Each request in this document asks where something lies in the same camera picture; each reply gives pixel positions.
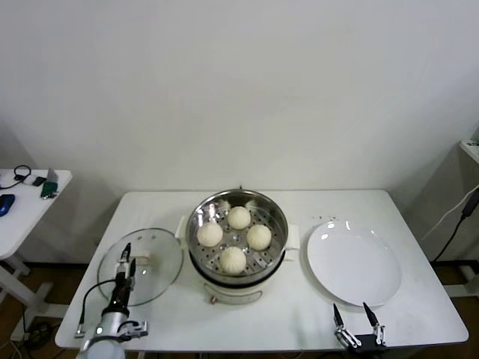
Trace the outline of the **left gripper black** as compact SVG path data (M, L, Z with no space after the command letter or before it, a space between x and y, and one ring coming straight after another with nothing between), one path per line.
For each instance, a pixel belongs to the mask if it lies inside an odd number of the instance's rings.
M128 313L127 309L129 303L130 293L135 286L135 272L136 272L136 258L133 258L129 263L131 253L131 243L128 242L126 247L122 250L119 266L128 266L124 271L118 271L115 275L115 287L112 291L111 297L111 311L118 313Z

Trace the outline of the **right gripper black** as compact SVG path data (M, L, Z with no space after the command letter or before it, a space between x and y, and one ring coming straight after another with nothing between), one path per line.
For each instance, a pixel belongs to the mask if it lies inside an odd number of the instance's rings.
M364 302L364 310L368 321L373 328L373 334L354 335L350 333L343 322L340 311L336 304L333 304L335 336L344 348L351 348L354 354L379 354L386 351L385 326L379 323L376 314Z

